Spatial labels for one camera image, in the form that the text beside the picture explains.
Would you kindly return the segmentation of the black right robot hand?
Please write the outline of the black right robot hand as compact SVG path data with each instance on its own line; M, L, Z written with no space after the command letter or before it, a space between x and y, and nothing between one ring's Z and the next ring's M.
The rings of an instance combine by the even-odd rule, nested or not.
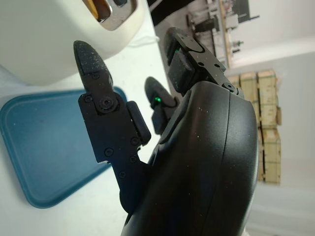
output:
M95 158L112 165L128 213L122 235L241 235L257 182L257 125L251 102L216 57L181 29L168 29L168 77L183 99L146 79L160 138L144 163L138 151L151 134L137 104L114 92L91 45L77 40L73 49L86 90L78 103Z

